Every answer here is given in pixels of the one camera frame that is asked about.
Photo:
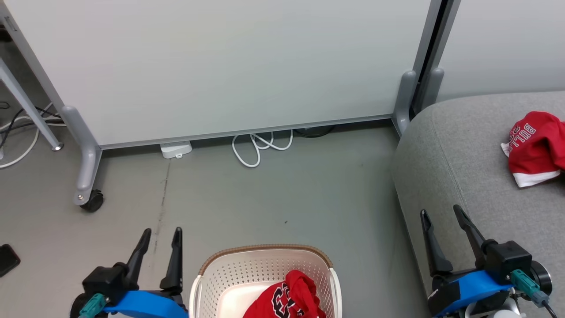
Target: gray couch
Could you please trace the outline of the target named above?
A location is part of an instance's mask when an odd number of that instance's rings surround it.
[[[460,98],[428,107],[398,144],[393,178],[426,292],[431,291],[419,212],[426,209],[437,239],[455,270],[474,256],[457,224],[459,204],[486,238],[514,240],[551,273],[551,306],[565,317],[565,178],[519,189],[500,143],[532,110],[565,120],[565,92],[497,94]],[[522,300],[529,318],[548,318]]]

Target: white cable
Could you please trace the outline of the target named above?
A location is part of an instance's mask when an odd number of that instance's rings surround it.
[[[47,105],[47,107],[45,107],[44,110],[49,109],[49,107],[51,107],[52,105],[53,105],[52,102],[49,103],[49,105]],[[45,120],[47,120],[47,119],[54,119],[54,118],[59,119],[58,117],[53,117],[53,116],[42,117],[42,118],[45,119]],[[29,120],[32,120],[32,119],[31,119],[30,117],[28,117],[28,116],[21,116],[21,117],[17,117],[17,118],[14,120],[14,122],[20,121],[20,120],[22,120],[22,119],[29,119]],[[4,125],[4,126],[2,126],[2,127],[0,127],[0,130],[7,128],[10,124],[11,124],[11,122],[8,123],[8,124],[6,124],[6,125]],[[48,125],[49,125],[49,126],[60,126],[60,127],[65,127],[65,126],[66,126],[65,124],[49,124],[49,123],[48,123]],[[20,162],[20,161],[21,161],[25,156],[27,156],[28,153],[33,149],[33,147],[34,147],[35,144],[37,143],[38,137],[39,137],[39,129],[36,129],[35,138],[33,138],[32,144],[29,146],[29,148],[28,148],[24,153],[22,153],[21,156],[19,156],[16,160],[13,160],[13,161],[11,161],[11,162],[8,162],[7,164],[0,165],[0,169],[7,168],[7,167],[9,167],[9,166],[15,165],[15,164],[17,164],[18,162]]]
[[[268,149],[268,148],[273,148],[273,149],[278,150],[278,151],[285,151],[285,150],[287,150],[287,149],[290,147],[290,145],[292,145],[292,136],[293,136],[292,130],[290,130],[290,140],[288,141],[288,145],[286,145],[286,147],[284,147],[284,148],[280,148],[280,147],[278,147],[278,146],[273,145],[273,141],[275,141],[275,137],[274,137],[274,135],[273,135],[273,132],[271,132],[271,141],[270,141],[270,142],[264,140],[263,138],[261,138],[261,137],[258,136],[257,134],[249,134],[249,137],[251,138],[251,142],[253,143],[253,147],[255,147],[255,152],[257,152],[257,162],[254,163],[254,164],[252,164],[252,165],[250,165],[250,164],[248,164],[247,162],[245,162],[245,161],[241,158],[240,154],[237,153],[237,150],[236,150],[236,139],[239,137],[239,135],[234,136],[233,139],[232,139],[232,149],[233,149],[233,153],[236,155],[237,159],[239,159],[239,161],[240,161],[244,166],[249,167],[249,168],[255,168],[255,167],[257,167],[257,166],[261,163],[261,154],[259,153],[260,150],[265,150],[265,149]],[[255,138],[257,138],[257,139],[259,139],[261,142],[265,143],[266,146],[259,146],[259,145],[257,144],[257,142],[255,141]]]

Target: gray metal frame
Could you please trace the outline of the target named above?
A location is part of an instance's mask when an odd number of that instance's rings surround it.
[[[21,88],[20,83],[18,83],[2,58],[0,58],[0,80],[4,82],[6,88],[12,93],[12,95],[14,95],[16,100],[20,103],[21,107],[33,120],[33,123],[37,126],[37,129],[41,131],[45,139],[47,139],[47,141],[51,144],[51,149],[53,151],[61,150],[61,148],[63,148],[63,143],[61,143],[57,139],[57,137],[53,135],[53,132],[51,131],[51,129],[49,129],[49,126],[47,126],[47,123],[45,122],[45,120],[43,120],[35,106],[33,106],[33,103],[29,99],[28,95]]]
[[[325,126],[330,124],[343,124],[352,122],[363,122],[363,121],[374,121],[378,119],[388,119],[393,120],[394,126],[396,127],[398,133],[402,135],[404,129],[408,125],[409,117],[408,113],[411,106],[411,101],[416,91],[416,85],[418,81],[418,76],[422,72],[422,67],[425,60],[425,54],[428,50],[428,44],[433,32],[433,26],[436,22],[438,11],[440,8],[441,0],[431,0],[430,7],[428,9],[428,15],[425,21],[424,29],[422,31],[422,36],[420,39],[420,44],[418,51],[416,53],[416,58],[412,70],[406,71],[402,77],[398,88],[397,100],[394,107],[394,113],[389,115],[380,115],[372,117],[363,118],[350,118],[338,121],[327,121],[311,124],[300,124],[300,125],[289,125],[284,127],[271,127],[267,131],[276,130],[288,130],[293,128],[305,128],[314,126]],[[176,141],[189,141],[194,139],[206,139],[212,137],[223,137],[223,136],[233,136],[239,134],[250,134],[263,132],[262,130],[245,130],[237,132],[226,132],[220,134],[209,134],[204,136],[186,136],[179,138],[170,139],[158,139],[158,140],[147,140],[132,143],[123,144],[110,144],[100,146],[92,133],[89,131],[84,120],[81,118],[78,110],[72,106],[64,105],[61,97],[57,94],[53,84],[49,80],[47,73],[39,63],[39,60],[35,56],[35,53],[29,46],[27,40],[19,31],[19,27],[16,22],[11,18],[11,14],[0,0],[0,12],[2,13],[2,20],[6,29],[8,30],[10,36],[12,37],[14,43],[18,46],[21,54],[28,62],[30,68],[35,73],[38,81],[43,86],[45,92],[53,102],[55,108],[59,111],[63,120],[67,124],[71,134],[77,141],[78,145],[82,151],[82,163],[79,171],[79,176],[76,184],[76,193],[74,202],[77,205],[83,205],[88,202],[90,197],[90,192],[93,187],[96,172],[98,170],[98,165],[100,163],[100,158],[102,156],[102,149],[112,149],[112,148],[123,148],[123,147],[133,147],[139,145],[148,144],[160,144],[160,143],[170,143]]]
[[[424,76],[416,92],[412,107],[415,113],[419,113],[437,99],[440,91],[441,81],[444,78],[444,71],[439,67],[441,56],[444,53],[445,44],[449,38],[449,33],[453,26],[453,21],[457,15],[461,0],[449,0],[435,42],[432,44],[430,62],[423,70]]]

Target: white plastic basket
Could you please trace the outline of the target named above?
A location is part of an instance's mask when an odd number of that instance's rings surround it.
[[[256,245],[212,255],[190,289],[190,318],[242,318],[247,308],[288,272],[300,270],[316,283],[327,318],[341,318],[340,281],[332,262],[305,245]]]

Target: white power adapter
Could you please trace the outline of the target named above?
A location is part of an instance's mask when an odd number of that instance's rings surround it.
[[[177,143],[161,144],[161,152],[165,159],[177,158],[180,159],[184,154],[192,151],[190,141],[179,141]]]

